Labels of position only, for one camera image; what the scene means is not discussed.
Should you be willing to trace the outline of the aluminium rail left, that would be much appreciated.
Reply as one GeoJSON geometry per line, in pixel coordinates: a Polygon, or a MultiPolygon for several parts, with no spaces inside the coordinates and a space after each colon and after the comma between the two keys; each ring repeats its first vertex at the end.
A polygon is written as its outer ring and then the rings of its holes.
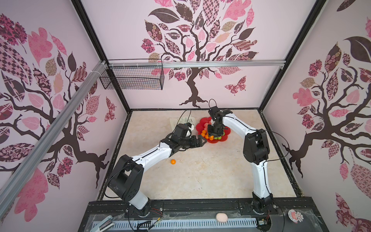
{"type": "Polygon", "coordinates": [[[47,154],[69,119],[72,117],[78,105],[82,103],[85,96],[93,84],[105,71],[106,61],[99,61],[89,73],[87,80],[83,82],[79,90],[72,96],[63,108],[61,113],[52,121],[50,128],[45,132],[41,139],[36,143],[31,153],[21,162],[1,189],[1,216],[3,216],[16,199],[19,192],[30,179],[35,169],[40,164],[43,157],[47,154]]]}

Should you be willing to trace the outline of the red flower-shaped fruit bowl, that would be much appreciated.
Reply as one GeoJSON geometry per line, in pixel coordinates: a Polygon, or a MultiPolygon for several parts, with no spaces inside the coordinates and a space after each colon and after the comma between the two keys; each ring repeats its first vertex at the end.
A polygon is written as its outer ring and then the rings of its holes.
{"type": "MultiPolygon", "coordinates": [[[[204,124],[205,123],[210,123],[210,121],[212,120],[211,117],[208,117],[208,118],[202,118],[199,123],[196,125],[196,130],[198,132],[198,135],[201,135],[202,134],[202,131],[205,129],[204,127],[204,124]]],[[[225,129],[225,136],[222,136],[222,139],[221,140],[207,140],[208,143],[211,143],[211,144],[216,144],[218,142],[225,142],[227,141],[228,139],[228,135],[231,133],[231,129],[230,128],[226,128],[225,129]]]]}

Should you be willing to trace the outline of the pink round sticker toy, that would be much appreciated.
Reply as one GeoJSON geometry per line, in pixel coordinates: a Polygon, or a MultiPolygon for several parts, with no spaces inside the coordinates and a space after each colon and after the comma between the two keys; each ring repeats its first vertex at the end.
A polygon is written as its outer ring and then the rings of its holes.
{"type": "Polygon", "coordinates": [[[299,211],[296,211],[294,209],[291,209],[291,210],[288,211],[288,217],[295,224],[297,224],[299,222],[303,222],[303,220],[304,220],[304,217],[303,217],[302,213],[299,212],[299,211]]]}

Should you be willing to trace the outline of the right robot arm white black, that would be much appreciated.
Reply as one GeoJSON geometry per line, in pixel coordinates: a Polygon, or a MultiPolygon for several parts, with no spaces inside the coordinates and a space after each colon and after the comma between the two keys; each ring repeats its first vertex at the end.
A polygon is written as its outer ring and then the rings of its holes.
{"type": "Polygon", "coordinates": [[[252,208],[257,214],[267,212],[273,202],[273,196],[267,174],[270,148],[266,131],[247,125],[229,109],[220,110],[213,106],[208,113],[212,118],[207,129],[210,135],[220,137],[224,130],[229,128],[244,139],[243,156],[251,164],[254,181],[252,208]]]}

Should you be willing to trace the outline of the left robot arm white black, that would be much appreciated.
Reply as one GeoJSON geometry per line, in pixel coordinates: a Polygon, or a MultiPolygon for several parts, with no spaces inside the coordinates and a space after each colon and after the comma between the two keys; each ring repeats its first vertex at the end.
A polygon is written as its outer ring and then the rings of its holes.
{"type": "Polygon", "coordinates": [[[139,216],[147,216],[152,207],[151,200],[140,191],[144,173],[177,152],[203,147],[207,140],[201,135],[192,135],[193,129],[191,123],[178,124],[156,147],[137,156],[121,156],[110,174],[107,187],[119,199],[133,206],[139,216]]]}

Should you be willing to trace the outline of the aluminium rail back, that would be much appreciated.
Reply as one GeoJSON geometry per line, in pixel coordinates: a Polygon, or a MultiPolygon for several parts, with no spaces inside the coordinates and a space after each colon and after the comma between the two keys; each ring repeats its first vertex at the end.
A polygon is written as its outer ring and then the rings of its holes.
{"type": "Polygon", "coordinates": [[[212,67],[258,67],[258,66],[278,66],[284,67],[285,60],[251,60],[251,61],[182,61],[182,62],[164,62],[156,60],[155,62],[139,62],[139,60],[120,60],[110,61],[109,67],[154,67],[154,68],[212,68],[212,67]]]}

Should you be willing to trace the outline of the aluminium rail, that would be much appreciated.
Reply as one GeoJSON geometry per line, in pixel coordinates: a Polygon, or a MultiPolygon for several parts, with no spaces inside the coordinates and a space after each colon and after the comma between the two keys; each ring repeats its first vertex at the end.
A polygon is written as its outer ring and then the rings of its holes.
{"type": "Polygon", "coordinates": [[[78,105],[82,103],[85,96],[93,84],[105,71],[106,61],[99,61],[89,73],[87,80],[83,82],[79,90],[72,96],[63,108],[61,113],[52,121],[50,128],[45,132],[41,139],[36,143],[31,153],[21,162],[1,189],[1,216],[3,216],[16,199],[19,192],[30,179],[35,169],[40,164],[43,157],[47,154],[69,119],[72,117],[78,105]]]}
{"type": "Polygon", "coordinates": [[[109,67],[154,67],[154,68],[212,68],[212,67],[258,67],[258,66],[278,66],[284,67],[285,60],[251,60],[251,61],[182,61],[182,62],[164,62],[156,60],[155,62],[139,62],[139,60],[120,60],[110,61],[109,67]]]}

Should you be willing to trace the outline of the white stapler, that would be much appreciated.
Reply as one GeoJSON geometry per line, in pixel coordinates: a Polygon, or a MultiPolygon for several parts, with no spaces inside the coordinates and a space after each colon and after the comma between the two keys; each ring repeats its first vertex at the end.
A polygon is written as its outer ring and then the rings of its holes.
{"type": "Polygon", "coordinates": [[[90,232],[105,232],[115,225],[113,216],[109,215],[90,230],[90,232]]]}

